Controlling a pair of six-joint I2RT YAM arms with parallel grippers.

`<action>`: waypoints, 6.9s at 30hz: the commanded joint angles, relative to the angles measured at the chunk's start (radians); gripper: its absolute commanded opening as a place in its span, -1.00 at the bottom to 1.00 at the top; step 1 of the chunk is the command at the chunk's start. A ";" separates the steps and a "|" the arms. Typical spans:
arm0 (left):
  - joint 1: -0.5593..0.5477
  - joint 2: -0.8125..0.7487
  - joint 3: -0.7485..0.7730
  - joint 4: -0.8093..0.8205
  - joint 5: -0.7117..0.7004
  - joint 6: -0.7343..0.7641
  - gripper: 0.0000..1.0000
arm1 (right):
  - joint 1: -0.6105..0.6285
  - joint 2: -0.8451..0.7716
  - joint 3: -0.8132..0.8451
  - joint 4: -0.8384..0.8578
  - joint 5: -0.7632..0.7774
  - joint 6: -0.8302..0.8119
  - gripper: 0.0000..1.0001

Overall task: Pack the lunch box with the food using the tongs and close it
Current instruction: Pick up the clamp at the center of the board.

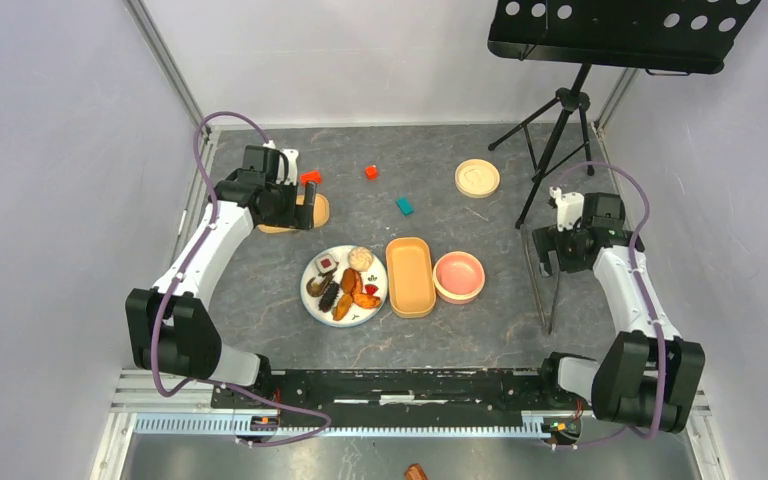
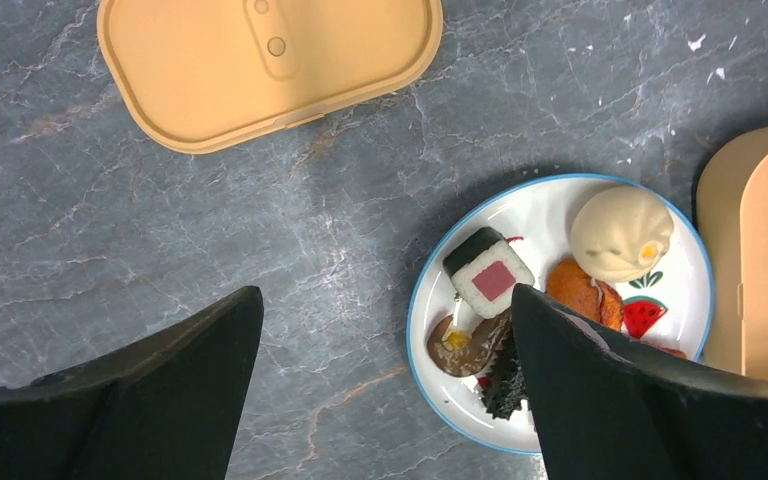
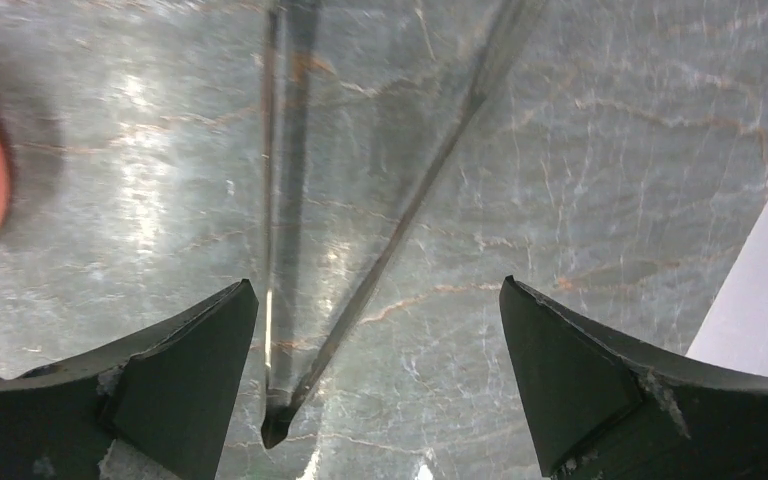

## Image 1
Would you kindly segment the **sushi piece red centre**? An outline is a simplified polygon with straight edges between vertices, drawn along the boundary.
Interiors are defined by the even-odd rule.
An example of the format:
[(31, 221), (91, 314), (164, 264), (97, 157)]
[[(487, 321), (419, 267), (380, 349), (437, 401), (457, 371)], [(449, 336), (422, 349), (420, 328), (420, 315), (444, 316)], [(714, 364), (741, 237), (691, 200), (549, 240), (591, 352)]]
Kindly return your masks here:
[(323, 253), (315, 259), (315, 267), (319, 275), (325, 276), (333, 273), (339, 266), (337, 259), (329, 252)]

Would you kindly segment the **white steamed bun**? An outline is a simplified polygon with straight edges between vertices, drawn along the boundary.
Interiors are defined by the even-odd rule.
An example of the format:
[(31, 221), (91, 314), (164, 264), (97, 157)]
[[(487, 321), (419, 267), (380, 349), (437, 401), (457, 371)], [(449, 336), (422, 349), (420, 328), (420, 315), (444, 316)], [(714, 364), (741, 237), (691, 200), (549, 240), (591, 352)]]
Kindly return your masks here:
[(348, 253), (348, 262), (351, 269), (357, 272), (368, 271), (375, 263), (375, 255), (366, 247), (355, 247)]

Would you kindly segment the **black sea cucumber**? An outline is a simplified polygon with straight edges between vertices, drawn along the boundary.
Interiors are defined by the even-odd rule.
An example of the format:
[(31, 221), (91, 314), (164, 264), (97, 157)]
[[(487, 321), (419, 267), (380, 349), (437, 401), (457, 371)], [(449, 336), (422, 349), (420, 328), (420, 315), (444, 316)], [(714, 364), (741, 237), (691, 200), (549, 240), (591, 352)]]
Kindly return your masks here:
[(318, 302), (318, 309), (323, 313), (330, 312), (333, 308), (335, 303), (337, 302), (337, 298), (340, 295), (341, 287), (336, 282), (330, 282), (328, 286), (323, 291), (322, 296), (320, 297), (320, 300)]

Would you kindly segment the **fried chicken wing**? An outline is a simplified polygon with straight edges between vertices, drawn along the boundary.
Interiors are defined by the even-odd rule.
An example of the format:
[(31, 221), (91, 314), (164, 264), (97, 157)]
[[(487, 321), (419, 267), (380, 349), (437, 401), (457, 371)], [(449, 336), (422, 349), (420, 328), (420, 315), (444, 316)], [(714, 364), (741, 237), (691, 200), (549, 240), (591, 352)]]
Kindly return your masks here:
[(375, 295), (364, 291), (362, 277), (359, 272), (354, 273), (355, 285), (351, 290), (353, 302), (364, 309), (376, 309), (381, 306), (382, 300)]

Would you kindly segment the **metal serving tongs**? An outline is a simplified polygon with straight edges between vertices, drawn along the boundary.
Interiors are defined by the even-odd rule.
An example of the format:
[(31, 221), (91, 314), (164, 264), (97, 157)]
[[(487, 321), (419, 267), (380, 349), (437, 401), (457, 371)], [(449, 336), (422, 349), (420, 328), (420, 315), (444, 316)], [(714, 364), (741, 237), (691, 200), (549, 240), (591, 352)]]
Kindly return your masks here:
[(561, 276), (559, 274), (549, 276), (543, 272), (531, 231), (521, 227), (519, 232), (541, 329), (545, 335), (550, 336), (556, 329)]

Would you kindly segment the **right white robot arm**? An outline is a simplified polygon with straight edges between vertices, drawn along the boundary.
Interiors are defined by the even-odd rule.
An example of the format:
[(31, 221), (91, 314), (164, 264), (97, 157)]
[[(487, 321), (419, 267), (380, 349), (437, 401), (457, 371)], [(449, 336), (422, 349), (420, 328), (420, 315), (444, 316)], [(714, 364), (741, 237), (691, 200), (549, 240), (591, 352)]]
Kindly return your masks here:
[(537, 382), (540, 400), (562, 408), (578, 396), (599, 420), (638, 431), (683, 431), (706, 354), (700, 344), (683, 339), (665, 314), (648, 274), (643, 242), (625, 227), (622, 199), (553, 187), (550, 203), (555, 222), (532, 233), (541, 275), (592, 273), (617, 335), (600, 361), (551, 354)]

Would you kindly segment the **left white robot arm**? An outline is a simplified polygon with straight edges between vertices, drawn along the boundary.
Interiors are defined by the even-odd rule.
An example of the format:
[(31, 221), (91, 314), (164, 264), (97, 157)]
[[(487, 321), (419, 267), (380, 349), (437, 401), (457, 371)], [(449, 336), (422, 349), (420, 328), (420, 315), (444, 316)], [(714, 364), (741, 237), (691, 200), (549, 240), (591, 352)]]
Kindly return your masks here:
[(125, 301), (137, 367), (236, 384), (250, 407), (266, 405), (274, 381), (255, 353), (226, 345), (208, 313), (215, 287), (239, 245), (258, 225), (310, 230), (317, 186), (300, 183), (298, 151), (273, 142), (246, 147), (242, 165), (210, 190), (197, 232), (170, 269)]

